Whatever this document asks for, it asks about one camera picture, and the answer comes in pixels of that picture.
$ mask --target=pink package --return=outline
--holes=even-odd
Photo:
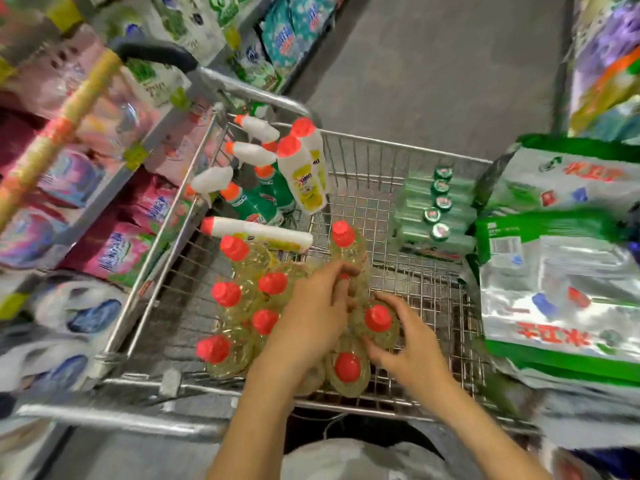
[[[86,79],[104,46],[88,25],[80,27],[71,39],[42,50],[20,65],[20,72],[5,81],[11,94],[0,96],[0,104],[27,110],[47,119],[54,118],[62,103]],[[99,153],[121,157],[123,151],[142,138],[153,124],[154,113],[137,99],[124,78],[116,75],[107,94],[76,131],[76,136]]]
[[[14,269],[40,265],[40,260],[68,225],[60,213],[27,197],[0,235],[0,264]]]
[[[0,173],[6,175],[35,137],[35,131],[20,118],[0,113]],[[68,146],[38,182],[48,201],[60,207],[84,207],[104,176],[103,168],[80,147]]]
[[[154,237],[107,209],[64,258],[60,267],[132,287]]]
[[[180,186],[193,161],[196,150],[207,132],[213,110],[208,104],[199,101],[191,106],[189,117],[167,133],[164,140],[149,155],[144,165],[147,170],[162,175],[173,185]],[[213,152],[217,147],[221,130],[215,128],[202,154],[194,165],[194,175],[209,168],[214,159]],[[232,157],[224,153],[218,158],[219,166],[228,166]]]
[[[152,175],[142,168],[136,172],[130,185],[132,186],[131,197],[121,206],[121,209],[142,229],[158,234],[178,195],[178,188],[163,177]],[[169,227],[165,230],[167,241],[172,241],[177,236],[190,207],[190,201],[180,199],[172,220],[168,224]]]

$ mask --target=gray floor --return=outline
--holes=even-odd
[[[517,135],[550,128],[564,2],[349,0],[290,95],[327,129],[494,159]],[[229,412],[212,398],[180,409]],[[446,432],[428,435],[457,453]],[[203,478],[215,451],[80,430],[48,478]]]

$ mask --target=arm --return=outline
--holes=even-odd
[[[402,299],[376,297],[393,307],[404,327],[406,346],[398,355],[365,340],[369,357],[407,392],[452,428],[491,480],[542,480],[551,475],[521,449],[471,398],[449,373],[433,330]]]
[[[332,261],[295,284],[293,296],[247,373],[243,395],[207,478],[276,480],[287,416],[306,372],[333,348],[353,307],[349,281],[356,268]]]

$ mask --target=shopping cart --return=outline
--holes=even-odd
[[[215,92],[223,90],[269,104],[276,108],[278,115],[283,111],[292,112],[309,116],[320,124],[303,105],[200,67],[187,52],[171,44],[128,41],[117,45],[115,52],[121,59],[139,57],[176,65],[212,102],[215,102]],[[223,110],[215,113],[214,120],[234,139],[245,137]],[[274,126],[284,134],[290,128],[284,123],[274,123]],[[387,240],[390,213],[410,169],[432,172],[436,165],[446,164],[453,166],[456,175],[478,178],[491,161],[327,130],[322,130],[322,135],[330,174],[329,204],[311,217],[293,213],[285,224],[313,234],[314,245],[306,255],[283,253],[280,258],[328,260],[332,222],[346,219],[362,229],[371,259],[371,290],[388,291],[405,298],[435,330],[451,372],[460,385],[491,410],[507,430],[535,434],[531,425],[501,414],[479,394],[478,387],[484,384],[488,365],[471,347],[482,329],[458,282],[460,267],[399,253]],[[252,173],[242,168],[236,172],[236,179],[250,179]],[[188,178],[180,186],[180,195],[185,192]],[[232,276],[228,259],[219,251],[220,240],[197,230],[206,209],[198,198],[162,266],[155,266],[151,258],[154,250],[149,252],[150,257],[144,263],[115,330],[97,357],[100,367],[93,373],[92,393],[55,394],[44,400],[27,397],[16,407],[17,414],[48,417],[75,425],[180,436],[194,441],[220,439],[227,427],[226,420],[177,415],[171,407],[174,400],[191,395],[239,396],[244,384],[243,378],[213,379],[195,354],[197,341],[210,334],[217,323],[218,310],[211,297],[211,287],[221,276]],[[166,224],[172,220],[174,211],[175,204],[164,220],[154,249],[163,241]],[[158,273],[149,286],[146,275],[154,266]],[[401,337],[396,348],[402,349],[403,345]],[[340,413],[433,420],[386,370],[372,367],[371,382],[357,398],[342,397],[325,385],[296,403]]]

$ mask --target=right hand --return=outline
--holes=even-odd
[[[376,298],[398,314],[406,344],[402,352],[392,354],[364,337],[369,358],[388,370],[412,398],[444,419],[452,396],[464,392],[449,371],[435,332],[401,298],[380,292],[376,293]]]

